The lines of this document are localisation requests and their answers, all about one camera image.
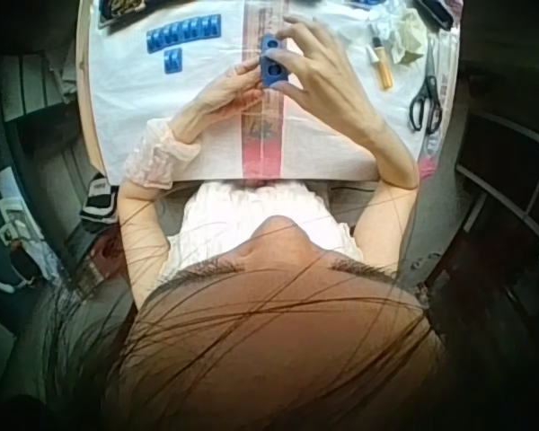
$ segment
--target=white paper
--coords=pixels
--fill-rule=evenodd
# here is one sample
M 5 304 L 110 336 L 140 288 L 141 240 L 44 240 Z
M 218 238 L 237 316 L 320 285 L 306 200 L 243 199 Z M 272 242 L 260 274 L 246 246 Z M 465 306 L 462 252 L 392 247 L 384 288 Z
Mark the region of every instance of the white paper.
M 0 171 L 0 195 L 2 195 L 2 198 L 22 197 L 12 167 L 10 166 Z
M 89 47 L 90 94 L 102 158 L 111 184 L 121 182 L 122 165 L 139 144 L 149 119 L 175 114 L 207 83 L 230 65 L 242 61 L 244 1 L 202 0 L 163 8 L 119 31 L 111 31 L 98 29 L 99 0 L 94 0 Z M 183 71 L 165 74 L 163 51 L 147 53 L 146 32 L 213 11 L 222 15 L 222 38 L 183 44 Z M 377 71 L 367 56 L 366 45 L 371 43 L 368 11 L 322 1 L 317 4 L 290 2 L 289 12 L 316 16 L 341 35 L 367 96 L 417 158 L 423 134 L 411 131 L 409 106 L 421 87 L 425 58 L 409 66 L 392 65 L 394 87 L 383 91 Z M 376 9 L 376 18 L 382 12 L 383 9 Z M 295 50 L 294 45 L 289 43 L 288 48 Z M 298 84 L 294 76 L 290 82 Z M 329 129 L 291 100 L 286 100 L 284 112 L 282 178 L 377 178 L 375 161 L 367 151 Z M 235 118 L 219 123 L 207 130 L 203 138 L 202 153 L 177 180 L 242 178 L 241 120 Z

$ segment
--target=blue clip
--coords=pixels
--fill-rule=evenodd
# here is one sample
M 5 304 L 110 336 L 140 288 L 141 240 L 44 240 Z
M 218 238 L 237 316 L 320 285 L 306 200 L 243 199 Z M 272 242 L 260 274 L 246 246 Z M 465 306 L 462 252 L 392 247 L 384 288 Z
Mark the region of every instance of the blue clip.
M 178 45 L 180 43 L 180 24 L 174 22 L 173 24 L 163 27 L 163 34 L 165 39 L 165 46 Z
M 277 81 L 287 81 L 289 75 L 288 70 L 280 63 L 273 61 L 271 58 L 267 58 L 263 54 L 271 48 L 281 48 L 281 42 L 274 38 L 271 34 L 266 34 L 261 38 L 261 82 L 269 87 Z
M 146 34 L 147 52 L 159 51 L 165 45 L 165 40 L 160 30 L 151 30 Z
M 222 15 L 198 16 L 150 30 L 146 34 L 147 52 L 152 53 L 184 42 L 221 36 Z
M 190 20 L 190 37 L 191 40 L 202 39 L 202 29 L 200 18 L 192 18 Z
M 203 39 L 220 38 L 222 36 L 222 15 L 204 16 L 202 23 L 204 21 L 208 22 L 208 31 L 203 31 Z
M 182 69 L 181 48 L 168 49 L 163 52 L 163 70 L 166 74 L 177 74 Z
M 180 26 L 180 42 L 189 42 L 191 40 L 190 20 L 182 21 Z

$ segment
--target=clutter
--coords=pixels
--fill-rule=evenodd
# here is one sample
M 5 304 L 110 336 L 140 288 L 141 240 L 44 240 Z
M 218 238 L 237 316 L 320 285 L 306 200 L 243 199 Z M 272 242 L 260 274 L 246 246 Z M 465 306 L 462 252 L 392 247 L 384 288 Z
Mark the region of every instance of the clutter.
M 385 3 L 386 0 L 349 0 L 349 3 L 356 7 L 370 8 L 378 4 Z
M 88 198 L 84 202 L 80 218 L 89 233 L 98 233 L 118 222 L 118 187 L 111 186 L 100 173 L 88 186 Z
M 153 53 L 181 43 L 222 36 L 222 15 L 207 15 L 164 25 L 146 33 L 147 52 Z
M 55 86 L 64 103 L 74 99 L 77 91 L 75 74 L 75 40 L 59 48 L 46 51 L 49 70 L 54 76 Z
M 393 87 L 392 69 L 389 66 L 389 60 L 387 58 L 387 54 L 385 53 L 384 45 L 381 43 L 381 40 L 379 39 L 379 36 L 377 36 L 373 26 L 370 26 L 370 28 L 374 33 L 374 51 L 379 59 L 379 61 L 375 63 L 377 73 L 379 74 L 381 85 L 383 86 L 384 90 L 389 90 Z
M 261 82 L 269 87 L 277 81 L 287 81 L 289 72 L 280 63 L 273 61 L 271 58 L 264 56 L 263 54 L 272 48 L 281 48 L 281 42 L 274 38 L 271 34 L 266 34 L 261 38 Z
M 453 16 L 439 0 L 416 0 L 416 3 L 435 24 L 445 31 L 451 30 L 454 23 Z
M 149 7 L 159 5 L 163 0 L 100 0 L 100 28 L 122 21 Z
M 427 135 L 433 135 L 439 130 L 441 120 L 443 119 L 443 111 L 439 101 L 439 93 L 437 91 L 437 78 L 435 70 L 435 60 L 433 58 L 433 41 L 429 41 L 428 61 L 425 71 L 425 79 L 421 86 L 420 92 L 411 101 L 410 106 L 410 121 L 413 129 L 416 132 L 423 128 L 423 119 L 425 114 L 425 102 L 429 101 L 431 111 L 429 112 L 429 122 L 426 128 Z M 415 119 L 415 110 L 419 109 L 418 120 Z
M 408 65 L 425 55 L 428 31 L 415 9 L 405 9 L 390 40 L 393 62 Z
M 183 69 L 181 48 L 163 52 L 163 70 L 166 74 L 176 74 Z
M 21 281 L 16 286 L 0 281 L 0 290 L 7 294 L 14 294 L 17 290 L 26 286 L 32 286 L 38 280 L 42 279 L 40 267 L 18 240 L 13 240 L 10 244 L 10 264 L 14 273 L 16 273 Z

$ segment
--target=white cloth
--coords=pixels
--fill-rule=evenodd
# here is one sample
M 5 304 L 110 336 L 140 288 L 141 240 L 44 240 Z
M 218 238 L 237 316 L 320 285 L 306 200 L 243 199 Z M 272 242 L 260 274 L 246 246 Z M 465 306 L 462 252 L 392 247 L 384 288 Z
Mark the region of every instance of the white cloth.
M 181 269 L 213 258 L 248 240 L 271 216 L 294 220 L 310 240 L 326 250 L 363 261 L 347 224 L 338 224 L 315 193 L 300 181 L 278 181 L 257 189 L 238 182 L 204 183 L 184 211 L 180 233 L 169 237 L 170 255 L 158 283 Z
M 246 0 L 199 0 L 165 6 L 159 13 L 150 13 L 120 31 L 98 28 L 98 4 L 93 1 L 89 46 L 90 94 L 99 145 L 107 177 L 119 184 L 122 165 L 142 135 L 151 118 L 171 117 L 191 101 L 215 76 L 243 58 L 243 21 Z M 249 1 L 249 7 L 276 10 L 279 1 Z M 316 16 L 330 25 L 346 45 L 349 60 L 356 69 L 367 96 L 385 120 L 410 149 L 415 158 L 420 155 L 423 134 L 414 133 L 409 125 L 409 106 L 419 91 L 425 76 L 425 58 L 411 65 L 391 65 L 394 87 L 383 91 L 376 69 L 367 58 L 367 45 L 372 35 L 367 23 L 388 19 L 401 13 L 402 2 L 392 1 L 377 6 L 374 11 L 348 7 L 341 1 L 289 2 L 289 12 Z M 183 45 L 183 72 L 167 75 L 163 72 L 163 52 L 148 54 L 146 32 L 168 22 L 221 13 L 223 36 Z M 270 30 L 283 22 L 273 22 Z M 458 40 L 458 32 L 452 33 Z M 437 44 L 445 57 L 456 64 L 456 50 L 449 44 Z M 289 41 L 287 47 L 299 52 Z M 442 63 L 436 56 L 437 75 L 447 83 L 450 62 Z M 299 84 L 294 76 L 290 81 Z M 448 100 L 455 92 L 452 85 L 441 86 L 440 93 Z M 268 118 L 275 112 L 265 110 Z M 284 125 L 279 160 L 280 178 L 319 180 L 376 180 L 377 171 L 371 154 L 347 138 L 327 128 L 322 122 L 301 110 L 290 99 L 284 106 Z M 204 151 L 188 169 L 174 180 L 220 180 L 243 178 L 242 124 L 239 117 L 216 124 L 203 135 Z M 261 157 L 275 157 L 261 149 Z

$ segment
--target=blue object in hand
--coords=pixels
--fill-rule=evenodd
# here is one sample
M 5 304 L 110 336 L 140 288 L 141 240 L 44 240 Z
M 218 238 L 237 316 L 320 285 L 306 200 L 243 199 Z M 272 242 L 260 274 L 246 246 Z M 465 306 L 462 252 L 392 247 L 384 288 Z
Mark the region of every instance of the blue object in hand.
M 271 58 L 264 56 L 268 49 L 281 48 L 281 42 L 271 34 L 266 34 L 261 38 L 261 82 L 266 87 L 276 83 L 277 81 L 287 81 L 289 75 L 288 70 L 280 63 L 273 61 Z
M 163 52 L 163 70 L 166 74 L 181 72 L 182 67 L 181 48 L 168 49 Z

